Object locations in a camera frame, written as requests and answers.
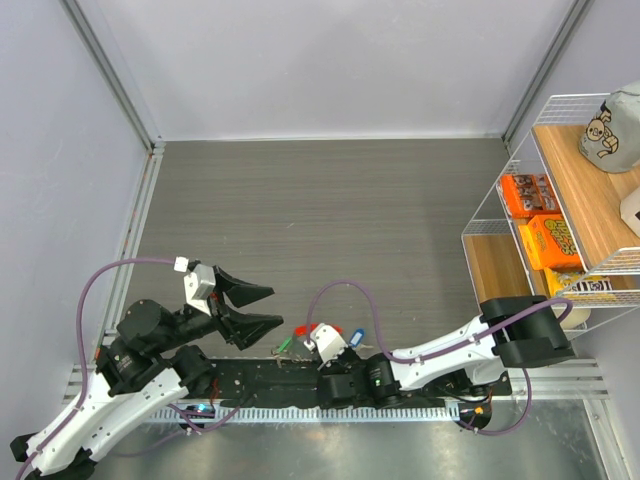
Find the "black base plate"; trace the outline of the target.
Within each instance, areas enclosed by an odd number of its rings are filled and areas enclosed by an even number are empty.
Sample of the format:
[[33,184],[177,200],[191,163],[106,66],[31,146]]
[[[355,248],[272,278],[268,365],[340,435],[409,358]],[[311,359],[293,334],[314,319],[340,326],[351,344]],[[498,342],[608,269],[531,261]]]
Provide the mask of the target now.
[[473,386],[462,370],[446,374],[424,386],[403,391],[392,378],[390,363],[376,355],[365,361],[361,380],[319,379],[313,366],[266,359],[213,359],[206,375],[194,384],[185,401],[219,401],[224,407],[344,409],[373,407],[436,407],[449,397],[485,403],[490,397],[512,393],[507,373],[489,384]]

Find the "orange yellow snack box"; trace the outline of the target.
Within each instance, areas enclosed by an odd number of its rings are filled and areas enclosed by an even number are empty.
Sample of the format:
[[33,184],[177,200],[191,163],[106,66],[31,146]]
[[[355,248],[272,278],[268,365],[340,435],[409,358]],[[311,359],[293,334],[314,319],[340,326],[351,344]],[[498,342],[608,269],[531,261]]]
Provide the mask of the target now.
[[518,231],[534,270],[581,268],[577,247],[561,214],[536,215],[519,225]]

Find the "yellow snack bag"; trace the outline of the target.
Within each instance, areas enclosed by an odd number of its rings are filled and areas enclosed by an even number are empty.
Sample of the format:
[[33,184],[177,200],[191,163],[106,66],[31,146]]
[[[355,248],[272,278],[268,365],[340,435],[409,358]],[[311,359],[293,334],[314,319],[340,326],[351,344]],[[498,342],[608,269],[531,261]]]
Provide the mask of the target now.
[[552,296],[564,295],[572,300],[594,296],[596,299],[611,299],[613,285],[609,277],[586,275],[583,271],[543,270],[547,288]]

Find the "orange snack box top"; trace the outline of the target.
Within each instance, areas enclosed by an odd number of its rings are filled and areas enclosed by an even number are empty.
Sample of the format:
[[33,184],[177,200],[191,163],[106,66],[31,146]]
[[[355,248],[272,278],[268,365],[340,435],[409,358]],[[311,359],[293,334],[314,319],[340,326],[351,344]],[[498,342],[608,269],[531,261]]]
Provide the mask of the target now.
[[560,206],[546,174],[506,174],[499,181],[501,198],[512,218],[557,214]]

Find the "grey printed pouch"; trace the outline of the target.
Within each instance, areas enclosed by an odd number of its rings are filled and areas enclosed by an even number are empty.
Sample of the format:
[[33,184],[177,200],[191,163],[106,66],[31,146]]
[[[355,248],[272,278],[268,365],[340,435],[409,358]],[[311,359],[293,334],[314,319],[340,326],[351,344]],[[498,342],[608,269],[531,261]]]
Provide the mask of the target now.
[[639,81],[602,102],[585,128],[579,151],[607,173],[626,173],[639,164]]

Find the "blue key tag right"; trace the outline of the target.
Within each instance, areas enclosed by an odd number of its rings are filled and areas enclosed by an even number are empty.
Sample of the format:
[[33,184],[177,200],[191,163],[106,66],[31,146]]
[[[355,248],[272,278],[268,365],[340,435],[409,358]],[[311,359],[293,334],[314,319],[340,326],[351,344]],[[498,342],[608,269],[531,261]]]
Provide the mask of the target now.
[[363,341],[365,337],[365,331],[362,328],[357,328],[354,330],[353,334],[351,335],[348,345],[351,348],[357,348]]

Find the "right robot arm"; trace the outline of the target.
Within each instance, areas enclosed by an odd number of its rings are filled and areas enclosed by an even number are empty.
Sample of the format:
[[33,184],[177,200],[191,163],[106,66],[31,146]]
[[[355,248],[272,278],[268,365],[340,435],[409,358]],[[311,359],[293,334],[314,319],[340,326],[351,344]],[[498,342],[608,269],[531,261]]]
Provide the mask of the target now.
[[494,298],[466,324],[429,342],[391,350],[370,294],[379,351],[361,357],[328,323],[306,323],[304,361],[226,359],[214,363],[214,397],[234,408],[397,408],[445,396],[486,403],[505,370],[569,360],[574,350],[561,327],[566,299]]

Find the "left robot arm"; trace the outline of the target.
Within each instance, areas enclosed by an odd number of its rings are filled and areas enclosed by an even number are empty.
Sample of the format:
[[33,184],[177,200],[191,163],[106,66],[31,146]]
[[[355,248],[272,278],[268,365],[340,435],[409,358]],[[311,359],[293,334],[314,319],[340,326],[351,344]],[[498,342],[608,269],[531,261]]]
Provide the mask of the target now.
[[24,479],[87,479],[102,458],[157,410],[213,393],[216,369],[195,340],[218,332],[240,350],[283,319],[243,314],[272,288],[223,277],[204,296],[171,312],[151,299],[131,304],[117,337],[100,348],[79,394],[43,430],[15,437],[11,451]]

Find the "green key tag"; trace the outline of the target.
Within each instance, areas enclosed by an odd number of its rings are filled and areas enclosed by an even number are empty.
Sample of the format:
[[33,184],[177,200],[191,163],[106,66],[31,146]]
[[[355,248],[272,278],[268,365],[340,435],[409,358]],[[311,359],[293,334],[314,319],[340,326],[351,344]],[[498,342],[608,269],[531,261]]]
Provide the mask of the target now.
[[292,338],[291,337],[285,339],[282,342],[282,344],[276,349],[276,353],[277,354],[281,354],[281,353],[285,352],[289,348],[291,343],[292,343]]

